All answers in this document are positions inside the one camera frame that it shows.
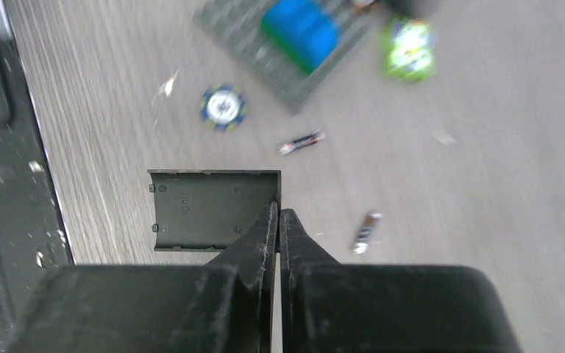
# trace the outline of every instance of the scratched black surface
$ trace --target scratched black surface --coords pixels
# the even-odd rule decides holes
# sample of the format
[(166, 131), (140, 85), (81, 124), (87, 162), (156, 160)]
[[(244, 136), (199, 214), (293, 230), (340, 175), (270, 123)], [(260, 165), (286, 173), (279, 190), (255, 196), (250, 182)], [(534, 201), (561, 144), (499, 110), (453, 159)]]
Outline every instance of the scratched black surface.
[(0, 43), (10, 122), (0, 125), (0, 352), (35, 285), (71, 262), (18, 53)]

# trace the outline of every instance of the blue block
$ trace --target blue block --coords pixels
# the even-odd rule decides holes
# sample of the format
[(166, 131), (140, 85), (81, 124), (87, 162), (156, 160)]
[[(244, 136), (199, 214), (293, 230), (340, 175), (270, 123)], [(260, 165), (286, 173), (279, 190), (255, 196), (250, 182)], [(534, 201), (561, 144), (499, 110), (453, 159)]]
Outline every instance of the blue block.
[(312, 70), (337, 46), (339, 33), (335, 24), (318, 5), (308, 0), (279, 0), (263, 16), (262, 22)]

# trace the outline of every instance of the gray wood surface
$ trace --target gray wood surface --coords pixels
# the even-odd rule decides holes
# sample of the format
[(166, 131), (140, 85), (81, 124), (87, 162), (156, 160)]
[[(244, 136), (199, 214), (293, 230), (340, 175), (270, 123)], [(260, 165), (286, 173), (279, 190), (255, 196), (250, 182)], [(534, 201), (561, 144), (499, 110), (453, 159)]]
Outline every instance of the gray wood surface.
[[(479, 268), (527, 352), (565, 352), (565, 1), (444, 2), (439, 75), (420, 85), (381, 77), (376, 14), (370, 40), (296, 117), (193, 23), (200, 4), (8, 4), (78, 263), (211, 258), (152, 251), (147, 168), (280, 169), (283, 207), (338, 260)], [(220, 81), (252, 103), (225, 135), (197, 115)], [(315, 128), (325, 142), (276, 155)], [(379, 243), (353, 257), (369, 210), (385, 214)]]

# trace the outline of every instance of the lego baseplate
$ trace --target lego baseplate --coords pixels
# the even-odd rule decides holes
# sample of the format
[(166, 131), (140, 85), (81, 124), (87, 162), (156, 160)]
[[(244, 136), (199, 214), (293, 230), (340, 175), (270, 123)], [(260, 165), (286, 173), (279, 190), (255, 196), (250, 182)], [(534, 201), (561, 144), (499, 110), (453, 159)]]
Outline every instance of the lego baseplate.
[(335, 51), (310, 76), (259, 30), (263, 14), (276, 0), (209, 0), (196, 13), (196, 20), (248, 65), (296, 114), (321, 83), (361, 43), (368, 24), (354, 15), (347, 0), (314, 0), (337, 24), (341, 38)]

